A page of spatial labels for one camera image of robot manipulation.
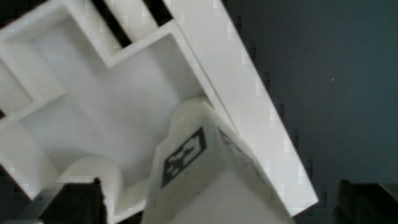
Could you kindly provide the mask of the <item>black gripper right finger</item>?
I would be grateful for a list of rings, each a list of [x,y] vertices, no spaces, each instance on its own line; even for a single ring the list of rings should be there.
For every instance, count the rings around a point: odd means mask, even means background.
[[[398,183],[342,180],[335,224],[398,224]]]

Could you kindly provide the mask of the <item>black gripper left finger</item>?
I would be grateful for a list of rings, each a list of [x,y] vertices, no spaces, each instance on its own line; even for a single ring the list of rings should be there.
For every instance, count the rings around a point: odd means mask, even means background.
[[[40,215],[43,224],[107,224],[102,181],[68,183]]]

